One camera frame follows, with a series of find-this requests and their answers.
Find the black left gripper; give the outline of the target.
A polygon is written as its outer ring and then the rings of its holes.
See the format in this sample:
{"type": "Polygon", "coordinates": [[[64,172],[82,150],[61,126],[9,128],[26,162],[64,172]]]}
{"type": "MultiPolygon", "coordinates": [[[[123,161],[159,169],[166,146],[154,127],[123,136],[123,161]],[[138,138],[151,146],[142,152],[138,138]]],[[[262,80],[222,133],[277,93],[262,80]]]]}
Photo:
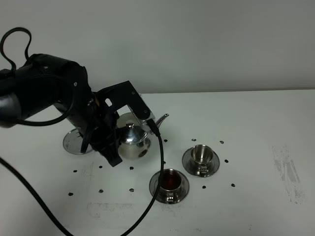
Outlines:
{"type": "Polygon", "coordinates": [[[91,145],[103,155],[110,166],[122,162],[118,154],[120,131],[117,129],[117,110],[128,106],[138,116],[138,92],[130,81],[109,86],[94,93],[92,114],[83,135],[83,149],[91,145]]]}

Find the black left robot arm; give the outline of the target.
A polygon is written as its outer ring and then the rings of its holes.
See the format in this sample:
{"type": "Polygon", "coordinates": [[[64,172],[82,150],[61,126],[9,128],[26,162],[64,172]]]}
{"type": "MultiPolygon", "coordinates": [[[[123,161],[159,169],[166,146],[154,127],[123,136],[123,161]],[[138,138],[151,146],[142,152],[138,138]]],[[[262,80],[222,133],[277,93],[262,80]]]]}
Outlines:
{"type": "Polygon", "coordinates": [[[129,105],[144,117],[146,105],[131,82],[92,91],[85,67],[51,55],[34,54],[19,69],[0,72],[0,124],[48,126],[64,119],[111,166],[121,162],[118,109],[129,105]]]}

